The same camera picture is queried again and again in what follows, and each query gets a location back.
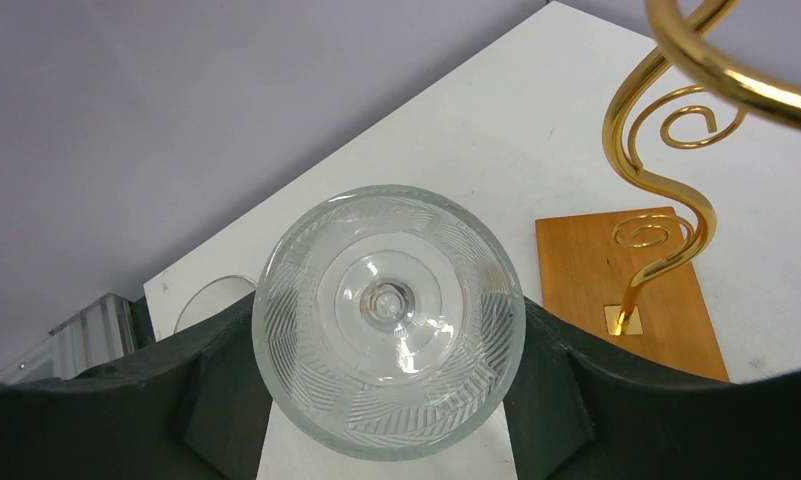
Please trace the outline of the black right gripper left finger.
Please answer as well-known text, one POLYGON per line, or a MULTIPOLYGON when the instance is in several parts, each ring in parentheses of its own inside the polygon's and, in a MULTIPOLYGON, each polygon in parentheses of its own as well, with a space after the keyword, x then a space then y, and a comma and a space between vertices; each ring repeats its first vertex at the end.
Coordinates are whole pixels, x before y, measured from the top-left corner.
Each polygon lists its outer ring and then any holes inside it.
POLYGON ((0 479, 253 479, 253 299, 70 380, 0 384, 0 479))

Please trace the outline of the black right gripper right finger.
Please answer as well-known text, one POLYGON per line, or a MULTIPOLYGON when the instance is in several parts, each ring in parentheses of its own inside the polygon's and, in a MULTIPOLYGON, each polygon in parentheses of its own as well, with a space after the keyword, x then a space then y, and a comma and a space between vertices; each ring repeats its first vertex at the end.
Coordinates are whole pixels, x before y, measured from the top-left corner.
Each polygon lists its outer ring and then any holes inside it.
POLYGON ((801 370, 731 384, 527 302, 504 408, 521 479, 801 479, 801 370))

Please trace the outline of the gold spiral rack wooden base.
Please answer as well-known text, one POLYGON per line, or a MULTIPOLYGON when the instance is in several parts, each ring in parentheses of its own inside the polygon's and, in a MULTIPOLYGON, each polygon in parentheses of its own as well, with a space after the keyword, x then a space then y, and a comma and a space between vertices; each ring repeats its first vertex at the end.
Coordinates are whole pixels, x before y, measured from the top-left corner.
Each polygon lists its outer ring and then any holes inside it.
POLYGON ((733 8, 705 1, 684 15, 650 1, 656 47, 631 71, 604 116, 602 146, 615 173, 663 208, 540 219, 535 224, 546 308, 615 347, 724 382, 728 373, 692 265, 717 216, 698 190, 649 171, 637 150, 645 121, 668 104, 662 142, 696 150, 732 135, 749 114, 801 130, 801 86, 721 52, 706 35, 733 8))

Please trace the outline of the patterned clear glass goblet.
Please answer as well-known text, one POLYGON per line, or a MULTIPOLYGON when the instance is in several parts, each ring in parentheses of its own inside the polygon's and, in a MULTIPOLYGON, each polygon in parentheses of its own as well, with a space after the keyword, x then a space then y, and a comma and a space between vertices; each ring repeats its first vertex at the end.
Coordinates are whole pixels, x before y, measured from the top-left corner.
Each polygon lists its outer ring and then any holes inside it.
POLYGON ((475 215, 425 189, 373 185, 313 206, 281 236, 252 337, 275 404, 306 435, 357 459, 417 460, 501 404, 526 309, 475 215))

